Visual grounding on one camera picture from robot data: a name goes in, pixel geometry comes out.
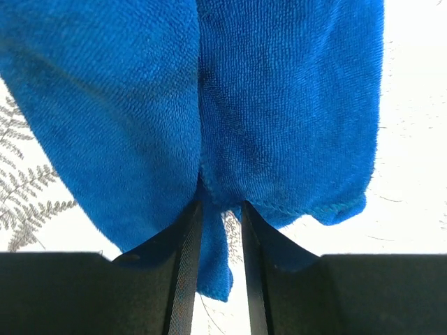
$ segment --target blue towel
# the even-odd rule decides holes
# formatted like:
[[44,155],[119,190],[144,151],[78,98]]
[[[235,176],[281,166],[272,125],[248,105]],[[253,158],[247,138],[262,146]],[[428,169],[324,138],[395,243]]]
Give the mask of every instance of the blue towel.
[[383,0],[0,0],[0,75],[123,252],[202,200],[198,292],[227,301],[223,211],[365,207],[382,33]]

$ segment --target white surface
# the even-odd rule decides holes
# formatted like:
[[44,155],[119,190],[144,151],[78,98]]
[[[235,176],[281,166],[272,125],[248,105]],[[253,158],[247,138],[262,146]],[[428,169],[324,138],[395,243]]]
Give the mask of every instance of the white surface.
[[[320,255],[447,252],[447,2],[438,2],[387,1],[381,129],[368,205],[361,215],[337,226],[324,227],[304,217],[283,230],[309,250]],[[0,84],[0,105],[5,106],[7,91]],[[19,170],[50,165],[35,140],[15,144],[24,158],[5,155]],[[1,161],[0,168],[18,171]],[[72,199],[57,181],[35,201]],[[13,207],[9,200],[3,204]],[[230,216],[227,221],[230,230]],[[20,251],[95,251],[110,259],[119,255],[79,207],[54,216],[34,234],[38,241]],[[12,229],[0,224],[0,251],[7,251],[12,235]],[[193,334],[249,334],[240,236],[234,227],[231,244],[235,287],[230,301],[196,295]]]

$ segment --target folded towel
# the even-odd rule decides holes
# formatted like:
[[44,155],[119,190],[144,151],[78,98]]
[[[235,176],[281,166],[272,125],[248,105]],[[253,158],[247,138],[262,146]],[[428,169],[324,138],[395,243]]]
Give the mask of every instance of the folded towel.
[[383,0],[0,0],[0,74],[122,251],[203,201],[198,291],[226,301],[221,212],[365,207],[382,33]]

